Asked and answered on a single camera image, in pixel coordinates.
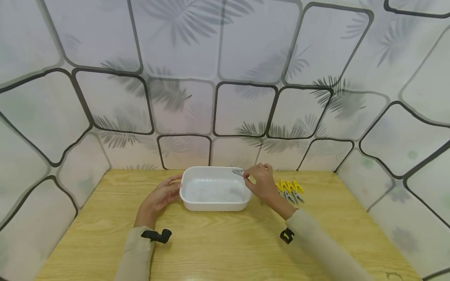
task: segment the person's right hand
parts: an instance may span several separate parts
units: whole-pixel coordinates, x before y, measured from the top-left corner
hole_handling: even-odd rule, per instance
[[[271,165],[259,163],[248,168],[243,176],[245,185],[263,203],[270,205],[273,199],[279,197]],[[252,176],[256,180],[255,184],[250,181],[249,176]]]
[[[255,178],[255,184],[248,178],[250,176]],[[248,189],[283,219],[290,218],[297,210],[278,194],[271,165],[259,163],[247,169],[243,177]]]

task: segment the wooden table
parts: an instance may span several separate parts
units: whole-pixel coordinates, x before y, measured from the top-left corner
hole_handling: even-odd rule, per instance
[[[36,280],[113,280],[141,201],[181,172],[107,172]],[[375,280],[421,280],[335,174],[274,174],[302,185],[302,207]],[[155,248],[152,280],[328,280],[294,243],[279,238],[284,222],[254,197],[245,210],[230,213],[190,212],[172,203],[157,222],[157,230],[163,228],[173,234]]]

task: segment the yellow clothespin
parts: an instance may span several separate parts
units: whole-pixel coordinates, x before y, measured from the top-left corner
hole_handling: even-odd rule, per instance
[[[298,184],[298,182],[294,181],[294,186],[293,186],[293,190],[295,190],[296,192],[300,191],[300,193],[305,193],[303,191],[303,188],[300,186],[300,184]]]
[[[280,181],[280,186],[281,186],[281,189],[286,189],[288,192],[291,192],[291,190],[290,190],[290,188],[286,185],[286,183],[284,182],[284,180],[281,180]]]
[[[275,186],[278,188],[278,191],[283,192],[283,188],[280,187],[277,183],[275,183]]]
[[[289,191],[289,192],[295,191],[294,186],[292,185],[291,182],[287,182],[287,184],[288,184],[288,191]]]
[[[275,183],[275,186],[278,188],[278,194],[284,197],[283,189],[277,183]]]

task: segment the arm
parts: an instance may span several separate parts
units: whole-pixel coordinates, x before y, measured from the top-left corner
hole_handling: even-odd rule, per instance
[[[284,198],[274,199],[273,209],[286,220],[300,248],[313,257],[335,281],[370,281],[373,278],[346,251],[320,229],[317,221]]]
[[[180,196],[181,183],[172,181],[180,179],[181,176],[181,174],[172,176],[161,182],[142,202],[134,227],[128,233],[115,281],[149,280],[150,259],[155,241],[143,238],[141,234],[146,230],[155,229],[159,211]]]
[[[150,228],[134,227],[128,233],[115,281],[147,281],[149,279],[150,258],[155,242],[141,237],[145,230],[150,230]]]
[[[253,184],[248,177],[253,176]],[[246,186],[266,205],[278,213],[290,230],[294,242],[311,255],[335,281],[370,281],[373,278],[339,245],[331,239],[314,218],[297,210],[278,195],[272,175],[272,166],[258,164],[244,173]]]

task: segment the wrist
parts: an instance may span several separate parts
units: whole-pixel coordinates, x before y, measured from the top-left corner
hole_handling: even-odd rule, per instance
[[[155,229],[158,212],[151,207],[140,207],[136,215],[134,227],[146,226]]]
[[[277,196],[269,201],[268,206],[284,220],[288,220],[297,211],[284,197]]]

